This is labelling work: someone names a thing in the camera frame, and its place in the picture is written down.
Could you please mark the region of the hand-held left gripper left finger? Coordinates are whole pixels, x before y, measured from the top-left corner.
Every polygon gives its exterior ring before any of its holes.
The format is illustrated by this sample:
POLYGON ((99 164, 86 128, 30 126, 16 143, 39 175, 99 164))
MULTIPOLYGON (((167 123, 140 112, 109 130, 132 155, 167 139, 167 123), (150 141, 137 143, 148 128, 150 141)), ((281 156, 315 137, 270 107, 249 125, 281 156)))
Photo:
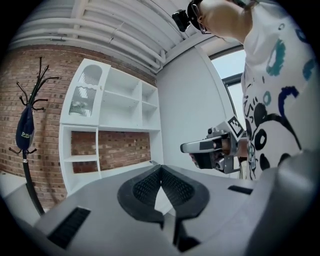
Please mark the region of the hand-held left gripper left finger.
POLYGON ((163 224, 163 214, 155 209, 161 181, 161 166, 148 167, 146 171, 132 177, 120 186, 117 192, 120 206, 137 221, 163 224))

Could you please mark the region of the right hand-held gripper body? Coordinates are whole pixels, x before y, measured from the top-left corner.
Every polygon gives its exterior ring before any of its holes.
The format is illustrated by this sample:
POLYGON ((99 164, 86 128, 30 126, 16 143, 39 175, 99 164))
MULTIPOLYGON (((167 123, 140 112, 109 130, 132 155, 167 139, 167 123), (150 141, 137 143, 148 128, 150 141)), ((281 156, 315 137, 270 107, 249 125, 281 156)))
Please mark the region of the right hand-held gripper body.
POLYGON ((240 169, 234 167, 235 156, 244 134, 245 130, 235 115, 209 128, 206 137, 212 139, 216 147, 206 155, 206 168, 216 169, 224 174, 238 172, 240 169))

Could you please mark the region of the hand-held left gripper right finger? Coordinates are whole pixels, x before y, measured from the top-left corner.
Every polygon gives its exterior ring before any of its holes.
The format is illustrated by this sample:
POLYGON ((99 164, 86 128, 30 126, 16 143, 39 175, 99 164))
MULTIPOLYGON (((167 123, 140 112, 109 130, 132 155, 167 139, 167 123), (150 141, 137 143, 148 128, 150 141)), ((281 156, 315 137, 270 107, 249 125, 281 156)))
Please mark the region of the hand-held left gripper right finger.
POLYGON ((209 190, 200 182, 163 165, 161 167, 161 188, 175 210, 173 245, 185 252, 200 242, 189 236, 184 221, 197 218, 209 203, 209 190))

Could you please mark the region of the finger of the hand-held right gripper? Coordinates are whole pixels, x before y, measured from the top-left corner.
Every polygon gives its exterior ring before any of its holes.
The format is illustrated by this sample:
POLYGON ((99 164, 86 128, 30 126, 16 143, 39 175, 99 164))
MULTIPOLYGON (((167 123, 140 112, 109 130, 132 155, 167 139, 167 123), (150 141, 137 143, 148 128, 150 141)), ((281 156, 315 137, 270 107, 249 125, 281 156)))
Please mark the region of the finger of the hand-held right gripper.
POLYGON ((210 153, 220 150, 221 146, 212 138, 183 143, 180 145, 180 151, 188 154, 210 153))
POLYGON ((199 169, 213 169, 211 154, 207 153, 191 153, 190 157, 197 168, 199 169))

